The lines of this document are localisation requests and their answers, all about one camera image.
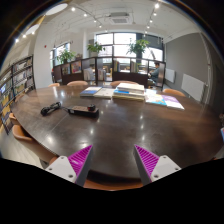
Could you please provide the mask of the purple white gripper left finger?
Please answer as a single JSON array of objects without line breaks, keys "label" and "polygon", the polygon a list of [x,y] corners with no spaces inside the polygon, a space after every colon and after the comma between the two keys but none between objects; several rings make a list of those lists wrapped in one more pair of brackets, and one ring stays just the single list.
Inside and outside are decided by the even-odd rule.
[{"label": "purple white gripper left finger", "polygon": [[46,171],[83,187],[90,169],[93,146],[89,145],[72,155],[60,156]]}]

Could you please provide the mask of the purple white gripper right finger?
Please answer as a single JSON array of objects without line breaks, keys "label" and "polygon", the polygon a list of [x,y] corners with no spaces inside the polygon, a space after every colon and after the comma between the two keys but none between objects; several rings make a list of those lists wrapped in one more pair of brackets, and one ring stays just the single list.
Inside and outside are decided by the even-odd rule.
[{"label": "purple white gripper right finger", "polygon": [[134,145],[134,157],[143,185],[180,170],[180,167],[167,155],[158,156],[138,145]]}]

